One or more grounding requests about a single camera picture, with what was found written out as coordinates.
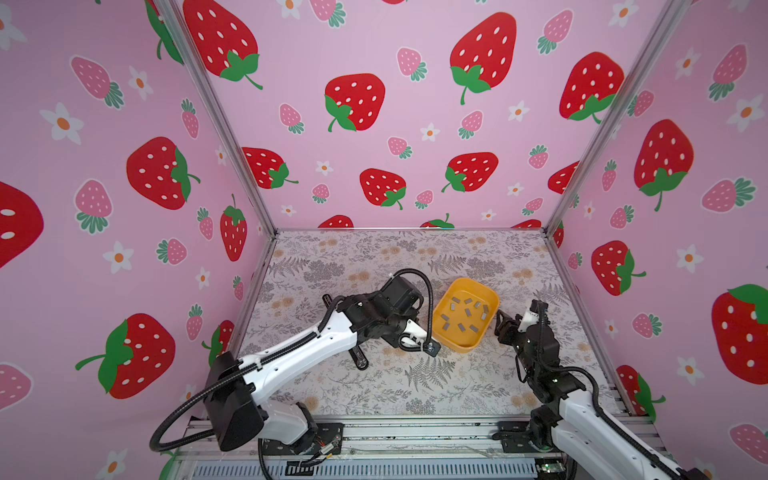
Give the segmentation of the yellow plastic tray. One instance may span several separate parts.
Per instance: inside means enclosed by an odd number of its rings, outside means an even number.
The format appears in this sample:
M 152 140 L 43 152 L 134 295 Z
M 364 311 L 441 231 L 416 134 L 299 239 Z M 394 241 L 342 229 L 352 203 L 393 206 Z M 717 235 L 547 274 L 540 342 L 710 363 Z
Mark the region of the yellow plastic tray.
M 470 278 L 455 280 L 433 310 L 433 336 L 466 354 L 481 343 L 500 306 L 498 294 Z

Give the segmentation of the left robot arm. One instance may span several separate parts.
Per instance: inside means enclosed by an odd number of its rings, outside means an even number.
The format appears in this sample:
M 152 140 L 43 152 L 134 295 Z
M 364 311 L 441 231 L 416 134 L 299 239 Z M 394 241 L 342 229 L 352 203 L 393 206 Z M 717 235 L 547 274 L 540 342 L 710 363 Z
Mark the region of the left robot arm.
M 288 381 L 344 352 L 356 363 L 365 361 L 359 347 L 369 340 L 383 340 L 404 352 L 431 357 L 440 351 L 433 338 L 433 321 L 418 322 L 419 313 L 431 315 L 435 306 L 432 283 L 420 270 L 403 268 L 378 290 L 324 296 L 323 302 L 326 310 L 321 320 L 288 340 L 241 358 L 230 352 L 218 357 L 205 388 L 160 423 L 150 438 L 150 449 L 166 452 L 213 437 L 223 452 L 255 439 L 278 441 L 298 453 L 306 452 L 318 435 L 308 407 L 271 399 Z M 209 429 L 163 441 L 167 430 L 197 403 L 205 407 Z

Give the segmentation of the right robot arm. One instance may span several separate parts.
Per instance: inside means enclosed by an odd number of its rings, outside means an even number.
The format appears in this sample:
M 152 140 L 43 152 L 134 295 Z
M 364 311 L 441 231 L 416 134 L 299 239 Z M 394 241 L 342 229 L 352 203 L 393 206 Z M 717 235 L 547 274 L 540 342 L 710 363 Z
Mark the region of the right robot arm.
M 518 379 L 541 403 L 531 411 L 526 428 L 499 423 L 495 440 L 539 452 L 558 450 L 594 479 L 706 477 L 664 457 L 606 412 L 599 404 L 599 385 L 588 371 L 561 364 L 546 302 L 534 299 L 524 314 L 513 317 L 498 311 L 494 335 L 512 347 Z

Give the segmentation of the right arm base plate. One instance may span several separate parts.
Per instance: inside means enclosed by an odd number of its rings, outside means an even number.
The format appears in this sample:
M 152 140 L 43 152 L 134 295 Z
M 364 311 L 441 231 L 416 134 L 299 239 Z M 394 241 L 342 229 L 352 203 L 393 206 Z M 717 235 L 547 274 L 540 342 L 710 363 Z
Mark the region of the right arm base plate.
M 559 454 L 560 450 L 552 443 L 535 433 L 528 422 L 499 421 L 491 439 L 501 444 L 504 453 L 519 454 Z

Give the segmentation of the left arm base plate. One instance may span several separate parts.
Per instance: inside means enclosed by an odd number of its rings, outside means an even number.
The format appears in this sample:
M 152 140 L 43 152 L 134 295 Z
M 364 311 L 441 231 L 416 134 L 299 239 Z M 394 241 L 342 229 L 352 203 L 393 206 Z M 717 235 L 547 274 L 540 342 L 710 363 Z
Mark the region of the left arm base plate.
M 263 451 L 268 456 L 313 456 L 319 452 L 341 453 L 345 425 L 339 422 L 319 423 L 292 445 L 265 440 Z

